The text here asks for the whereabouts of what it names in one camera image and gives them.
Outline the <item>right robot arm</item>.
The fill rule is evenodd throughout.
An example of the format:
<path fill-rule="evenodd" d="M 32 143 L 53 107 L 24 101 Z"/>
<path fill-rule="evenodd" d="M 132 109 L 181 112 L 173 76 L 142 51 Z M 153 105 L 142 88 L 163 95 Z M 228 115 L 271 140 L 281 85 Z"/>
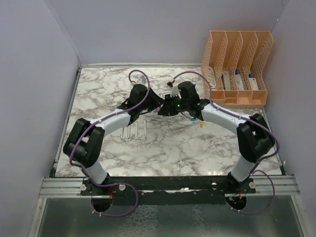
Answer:
<path fill-rule="evenodd" d="M 275 139 L 260 114 L 240 115 L 201 99 L 195 86 L 185 81 L 174 86 L 170 94 L 164 96 L 160 116 L 171 117 L 180 112 L 188 112 L 201 121 L 212 122 L 237 135 L 240 158 L 228 174 L 227 188 L 238 193 L 245 186 L 251 172 L 261 159 L 275 145 Z"/>

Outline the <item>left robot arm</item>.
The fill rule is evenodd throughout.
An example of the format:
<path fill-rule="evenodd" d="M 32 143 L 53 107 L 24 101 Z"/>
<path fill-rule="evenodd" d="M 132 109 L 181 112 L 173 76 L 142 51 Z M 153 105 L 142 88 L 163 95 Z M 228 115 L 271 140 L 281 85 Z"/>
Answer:
<path fill-rule="evenodd" d="M 81 168 L 93 180 L 92 189 L 97 194 L 103 195 L 109 189 L 109 174 L 98 160 L 104 137 L 131 125 L 143 111 L 151 112 L 163 103 L 151 88 L 135 84 L 129 98 L 109 115 L 93 120 L 80 118 L 75 122 L 63 153 L 69 157 L 71 165 Z"/>

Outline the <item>white box in organizer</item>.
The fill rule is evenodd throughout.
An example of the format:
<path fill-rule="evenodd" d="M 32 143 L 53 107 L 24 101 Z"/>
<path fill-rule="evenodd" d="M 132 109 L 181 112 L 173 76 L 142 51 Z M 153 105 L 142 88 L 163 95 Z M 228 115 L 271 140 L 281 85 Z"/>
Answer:
<path fill-rule="evenodd" d="M 217 82 L 215 78 L 215 72 L 214 69 L 210 66 L 207 67 L 205 70 L 206 78 L 211 86 L 212 89 L 216 89 L 217 87 Z"/>

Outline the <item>blue white box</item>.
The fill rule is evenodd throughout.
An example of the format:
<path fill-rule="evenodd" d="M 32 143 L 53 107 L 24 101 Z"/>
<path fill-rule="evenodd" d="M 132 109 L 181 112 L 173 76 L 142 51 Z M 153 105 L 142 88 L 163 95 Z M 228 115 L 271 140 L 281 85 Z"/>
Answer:
<path fill-rule="evenodd" d="M 235 80 L 236 80 L 236 85 L 237 85 L 238 90 L 245 90 L 244 82 L 241 78 L 241 75 L 238 69 L 235 70 Z"/>

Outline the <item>orange file organizer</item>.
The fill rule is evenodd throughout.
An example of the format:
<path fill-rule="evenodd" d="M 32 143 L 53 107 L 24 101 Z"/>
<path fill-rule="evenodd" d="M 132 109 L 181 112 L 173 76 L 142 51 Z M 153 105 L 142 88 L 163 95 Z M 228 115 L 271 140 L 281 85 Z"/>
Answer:
<path fill-rule="evenodd" d="M 201 73 L 206 77 L 208 66 L 215 72 L 216 89 L 203 84 L 205 98 L 225 108 L 261 109 L 267 100 L 267 89 L 263 80 L 263 71 L 273 47 L 273 37 L 269 31 L 210 31 Z M 235 70 L 238 69 L 244 82 L 245 90 L 238 90 Z M 221 75 L 230 74 L 231 90 L 223 88 Z M 256 78 L 259 90 L 252 90 L 248 74 Z"/>

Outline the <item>red white box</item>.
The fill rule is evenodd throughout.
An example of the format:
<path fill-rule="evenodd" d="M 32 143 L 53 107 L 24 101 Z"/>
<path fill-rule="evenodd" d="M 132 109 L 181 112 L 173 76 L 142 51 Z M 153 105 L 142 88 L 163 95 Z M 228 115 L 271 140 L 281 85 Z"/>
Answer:
<path fill-rule="evenodd" d="M 252 90 L 259 90 L 257 80 L 252 74 L 248 74 L 248 81 Z"/>

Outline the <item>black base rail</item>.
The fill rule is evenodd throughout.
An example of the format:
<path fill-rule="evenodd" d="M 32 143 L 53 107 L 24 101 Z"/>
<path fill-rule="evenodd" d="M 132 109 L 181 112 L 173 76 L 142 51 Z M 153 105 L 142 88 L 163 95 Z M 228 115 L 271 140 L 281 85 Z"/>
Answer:
<path fill-rule="evenodd" d="M 80 194 L 114 205 L 217 205 L 225 204 L 226 195 L 256 192 L 253 179 L 235 185 L 226 176 L 113 176 L 107 182 L 110 187 L 83 180 Z"/>

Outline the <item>aluminium frame rail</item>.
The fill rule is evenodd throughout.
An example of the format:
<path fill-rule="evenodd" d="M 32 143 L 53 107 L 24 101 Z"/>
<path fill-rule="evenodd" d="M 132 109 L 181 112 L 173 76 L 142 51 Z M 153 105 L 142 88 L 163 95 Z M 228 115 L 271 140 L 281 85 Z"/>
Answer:
<path fill-rule="evenodd" d="M 300 193 L 294 176 L 258 174 L 250 177 L 254 181 L 256 192 L 251 196 L 297 195 Z M 80 198 L 83 177 L 79 178 L 45 178 L 40 189 L 42 198 Z"/>

